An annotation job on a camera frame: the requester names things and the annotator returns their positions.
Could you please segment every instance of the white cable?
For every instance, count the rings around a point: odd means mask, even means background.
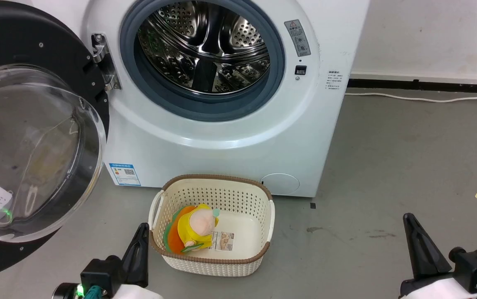
[[[347,96],[385,96],[385,97],[398,98],[400,100],[420,100],[423,102],[432,102],[432,103],[452,103],[452,102],[457,102],[459,100],[477,100],[477,96],[459,97],[459,98],[453,98],[451,100],[431,100],[430,98],[394,96],[394,95],[389,95],[387,93],[346,93],[345,95]]]

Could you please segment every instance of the paper label in basket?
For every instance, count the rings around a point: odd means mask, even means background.
[[[235,240],[234,233],[227,233],[225,231],[212,232],[212,245],[208,249],[218,251],[233,251],[233,241]]]

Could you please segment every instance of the plush toy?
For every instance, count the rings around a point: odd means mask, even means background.
[[[220,209],[212,210],[206,204],[184,206],[173,216],[163,233],[168,252],[183,254],[212,245],[212,231],[218,224]]]

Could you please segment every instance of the washing machine door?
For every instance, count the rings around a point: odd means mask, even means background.
[[[0,1],[0,271],[87,199],[108,124],[104,77],[60,21]]]

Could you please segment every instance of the brown basket rim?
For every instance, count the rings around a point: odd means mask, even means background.
[[[272,196],[270,194],[270,191],[265,187],[265,185],[260,184],[257,181],[250,180],[250,179],[245,179],[245,178],[239,178],[236,176],[220,176],[217,174],[184,174],[182,176],[176,176],[175,178],[171,179],[168,181],[162,188],[163,191],[166,191],[170,185],[173,183],[184,180],[184,179],[213,179],[213,180],[227,180],[227,181],[236,181],[236,182],[243,182],[246,184],[254,185],[259,187],[261,190],[263,190],[266,193],[266,196],[269,201],[272,200]],[[254,261],[257,261],[263,255],[265,255],[266,251],[270,247],[270,242],[266,242],[265,246],[263,246],[263,249],[255,255],[254,257],[250,257],[249,259],[242,259],[242,260],[224,260],[224,259],[205,259],[202,257],[189,257],[181,254],[176,254],[176,253],[170,253],[166,250],[162,250],[159,246],[157,246],[157,243],[155,240],[153,240],[153,231],[150,231],[150,244],[153,247],[157,253],[165,256],[165,257],[172,257],[174,259],[179,259],[179,260],[184,260],[184,261],[192,261],[192,262],[199,262],[199,263],[208,263],[208,264],[221,264],[221,265],[243,265],[243,264],[249,264],[253,263]]]

